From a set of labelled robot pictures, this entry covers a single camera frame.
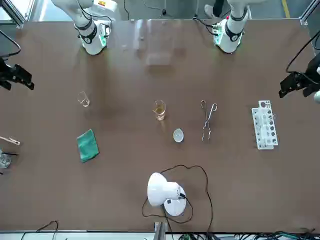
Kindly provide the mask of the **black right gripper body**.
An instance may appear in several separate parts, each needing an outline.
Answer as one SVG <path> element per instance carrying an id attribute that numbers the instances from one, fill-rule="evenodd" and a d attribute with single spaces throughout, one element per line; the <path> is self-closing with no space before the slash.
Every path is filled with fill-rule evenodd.
<path id="1" fill-rule="evenodd" d="M 13 65 L 8 65 L 6 61 L 0 59 L 0 81 L 1 82 L 14 82 L 14 71 L 15 67 Z"/>

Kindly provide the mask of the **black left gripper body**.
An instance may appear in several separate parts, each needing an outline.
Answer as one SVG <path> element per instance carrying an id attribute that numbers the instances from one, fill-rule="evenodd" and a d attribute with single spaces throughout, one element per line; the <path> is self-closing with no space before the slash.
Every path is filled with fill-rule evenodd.
<path id="1" fill-rule="evenodd" d="M 307 65 L 304 72 L 304 86 L 320 85 L 320 54 L 318 53 Z"/>

